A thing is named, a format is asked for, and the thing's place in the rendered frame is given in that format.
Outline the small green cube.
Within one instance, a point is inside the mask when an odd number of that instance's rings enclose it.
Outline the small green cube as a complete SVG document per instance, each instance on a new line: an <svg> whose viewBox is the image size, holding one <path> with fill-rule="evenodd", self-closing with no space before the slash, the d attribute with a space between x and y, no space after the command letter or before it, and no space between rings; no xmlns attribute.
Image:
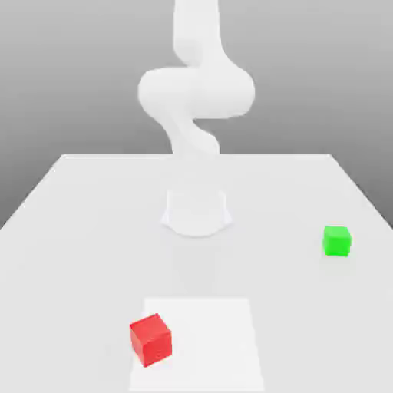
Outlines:
<svg viewBox="0 0 393 393"><path fill-rule="evenodd" d="M352 236L346 226L325 226L322 241L327 256L344 256L350 253Z"/></svg>

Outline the small red cube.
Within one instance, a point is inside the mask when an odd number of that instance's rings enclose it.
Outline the small red cube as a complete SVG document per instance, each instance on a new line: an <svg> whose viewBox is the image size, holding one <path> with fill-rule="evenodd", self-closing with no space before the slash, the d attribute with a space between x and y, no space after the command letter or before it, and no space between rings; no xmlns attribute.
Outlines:
<svg viewBox="0 0 393 393"><path fill-rule="evenodd" d="M145 368L172 355L172 332L158 313L131 323L130 340Z"/></svg>

